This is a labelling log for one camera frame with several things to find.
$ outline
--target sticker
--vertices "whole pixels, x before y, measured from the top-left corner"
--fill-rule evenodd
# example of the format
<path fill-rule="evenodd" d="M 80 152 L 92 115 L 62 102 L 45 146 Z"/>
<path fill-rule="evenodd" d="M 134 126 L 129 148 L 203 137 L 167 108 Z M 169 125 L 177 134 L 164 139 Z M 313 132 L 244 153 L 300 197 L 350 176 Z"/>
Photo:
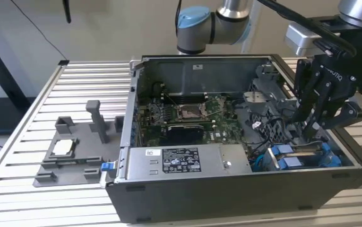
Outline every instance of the sticker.
<path fill-rule="evenodd" d="M 147 149 L 145 156 L 160 156 L 161 150 L 160 149 Z"/>
<path fill-rule="evenodd" d="M 192 65 L 192 70 L 201 70 L 203 69 L 203 65 Z"/>
<path fill-rule="evenodd" d="M 200 172 L 197 148 L 163 149 L 163 172 L 167 174 Z"/>

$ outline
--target white wall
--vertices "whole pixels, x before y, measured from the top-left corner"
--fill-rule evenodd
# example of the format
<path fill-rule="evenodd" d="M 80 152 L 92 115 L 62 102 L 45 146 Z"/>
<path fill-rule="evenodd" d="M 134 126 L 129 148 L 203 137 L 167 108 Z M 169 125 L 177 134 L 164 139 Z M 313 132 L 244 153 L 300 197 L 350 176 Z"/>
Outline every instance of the white wall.
<path fill-rule="evenodd" d="M 277 2 L 304 17 L 332 16 L 339 13 L 339 0 L 277 0 Z M 284 44 L 288 23 L 289 21 L 283 19 L 271 9 L 261 6 L 251 53 L 276 53 L 284 57 L 293 56 L 293 52 Z"/>
<path fill-rule="evenodd" d="M 73 61 L 128 60 L 142 54 L 175 54 L 176 0 L 72 0 L 65 23 L 61 0 L 14 0 L 49 41 Z M 220 0 L 184 0 L 183 7 Z M 305 16 L 331 15 L 338 0 L 279 0 Z M 263 9 L 252 53 L 289 56 L 283 44 L 287 22 Z M 211 45 L 205 53 L 239 53 L 240 45 Z M 0 57 L 28 96 L 36 96 L 61 56 L 9 0 L 0 0 Z"/>

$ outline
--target black stand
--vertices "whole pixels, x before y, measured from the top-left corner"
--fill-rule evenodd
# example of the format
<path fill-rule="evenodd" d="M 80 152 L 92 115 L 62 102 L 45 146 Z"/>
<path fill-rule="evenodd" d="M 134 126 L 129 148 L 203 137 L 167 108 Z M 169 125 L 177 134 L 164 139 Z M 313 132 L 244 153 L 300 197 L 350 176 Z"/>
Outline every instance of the black stand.
<path fill-rule="evenodd" d="M 33 98 L 26 98 L 0 59 L 0 86 L 8 98 L 0 98 L 0 134 L 14 130 Z"/>

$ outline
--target gray plastic block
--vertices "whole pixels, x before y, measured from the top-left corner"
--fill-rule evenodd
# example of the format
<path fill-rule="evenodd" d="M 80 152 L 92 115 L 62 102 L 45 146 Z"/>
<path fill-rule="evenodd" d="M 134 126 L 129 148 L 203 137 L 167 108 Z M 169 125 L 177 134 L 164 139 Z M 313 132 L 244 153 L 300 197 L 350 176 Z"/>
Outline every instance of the gray plastic block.
<path fill-rule="evenodd" d="M 73 126 L 73 120 L 70 117 L 57 117 L 54 122 L 54 128 L 58 134 L 70 134 L 69 126 Z"/>
<path fill-rule="evenodd" d="M 72 134 L 56 132 L 45 154 L 38 172 L 53 171 L 56 180 L 49 182 L 33 181 L 34 187 L 98 183 L 97 178 L 85 178 L 82 173 L 86 168 L 96 168 L 101 161 L 109 162 L 117 159 L 120 150 L 120 133 L 114 131 L 113 122 L 106 122 L 108 143 L 101 143 L 98 134 L 90 132 L 89 123 L 76 123 L 69 126 Z M 50 156 L 54 143 L 61 139 L 77 139 L 70 157 Z"/>
<path fill-rule="evenodd" d="M 88 157 L 86 160 L 85 160 L 85 163 L 89 165 L 89 166 L 101 166 L 104 162 L 104 159 L 101 156 L 97 156 L 97 157 Z"/>
<path fill-rule="evenodd" d="M 102 115 L 100 115 L 100 101 L 88 100 L 85 104 L 85 110 L 90 113 L 90 119 L 93 124 L 89 124 L 90 131 L 96 132 L 100 136 L 101 143 L 108 142 L 108 136 L 105 133 L 106 125 L 104 122 Z"/>
<path fill-rule="evenodd" d="M 53 162 L 41 162 L 41 167 L 44 169 L 57 168 L 57 163 L 54 161 Z"/>
<path fill-rule="evenodd" d="M 84 173 L 82 173 L 85 179 L 90 180 L 90 179 L 100 179 L 101 176 L 101 171 L 100 168 L 89 168 L 89 169 L 84 169 Z"/>
<path fill-rule="evenodd" d="M 34 180 L 37 182 L 53 182 L 56 180 L 56 175 L 52 171 L 41 171 L 36 174 Z"/>

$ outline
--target blue latch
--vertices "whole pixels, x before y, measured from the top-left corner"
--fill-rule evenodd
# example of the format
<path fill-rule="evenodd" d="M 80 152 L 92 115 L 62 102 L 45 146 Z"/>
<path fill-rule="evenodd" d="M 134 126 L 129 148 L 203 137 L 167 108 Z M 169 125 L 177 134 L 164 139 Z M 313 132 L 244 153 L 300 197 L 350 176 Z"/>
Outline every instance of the blue latch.
<path fill-rule="evenodd" d="M 104 162 L 101 164 L 101 171 L 112 171 L 114 169 L 113 162 Z"/>

